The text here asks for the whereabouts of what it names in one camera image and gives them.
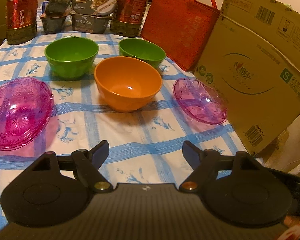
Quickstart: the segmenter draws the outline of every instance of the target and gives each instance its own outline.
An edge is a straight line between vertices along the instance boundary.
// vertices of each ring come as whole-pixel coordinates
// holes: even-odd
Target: plastic oil bottle
[[[118,0],[110,30],[121,36],[138,36],[147,4],[148,0]]]
[[[18,45],[37,35],[38,0],[7,0],[7,42]]]

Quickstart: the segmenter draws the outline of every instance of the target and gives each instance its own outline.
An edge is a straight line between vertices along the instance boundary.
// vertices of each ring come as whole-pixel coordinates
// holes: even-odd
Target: blue checkered tablecloth
[[[154,100],[138,111],[121,114],[99,98],[93,69],[79,81],[62,81],[51,72],[44,49],[64,37],[87,37],[100,46],[96,65],[119,54],[118,42],[123,37],[71,31],[69,21],[63,33],[43,35],[42,31],[38,19],[35,39],[18,46],[10,46],[5,41],[0,46],[0,85],[31,76],[47,82],[54,94],[52,117],[45,131],[21,149],[0,151],[0,194],[43,152],[52,150],[57,155],[67,155],[80,148],[90,149],[101,140],[107,140],[111,148],[100,172],[114,186],[118,182],[173,182],[178,186],[192,172],[182,157],[185,140],[202,149],[218,150],[223,155],[245,150],[228,122],[218,126],[199,123],[178,107],[172,86],[178,78],[193,76],[169,58],[160,66],[163,86]],[[71,172],[63,174],[72,177]],[[0,229],[6,223],[0,207]]]

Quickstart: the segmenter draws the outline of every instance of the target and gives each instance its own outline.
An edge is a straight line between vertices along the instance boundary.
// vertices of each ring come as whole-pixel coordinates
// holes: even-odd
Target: rice package lid
[[[72,8],[78,14],[107,16],[117,7],[117,0],[72,0]]]

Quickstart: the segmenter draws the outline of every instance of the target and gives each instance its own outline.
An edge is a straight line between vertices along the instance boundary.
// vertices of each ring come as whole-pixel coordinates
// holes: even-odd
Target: red tote bag
[[[153,0],[141,37],[160,46],[183,70],[194,67],[220,11],[197,0]]]

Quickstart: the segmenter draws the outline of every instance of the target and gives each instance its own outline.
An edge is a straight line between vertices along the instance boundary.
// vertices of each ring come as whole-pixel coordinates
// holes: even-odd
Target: purple glass bowl
[[[0,86],[0,150],[15,150],[33,141],[47,125],[52,107],[50,87],[35,78]]]
[[[182,110],[198,122],[218,125],[227,119],[227,109],[220,96],[199,80],[178,79],[173,94]]]

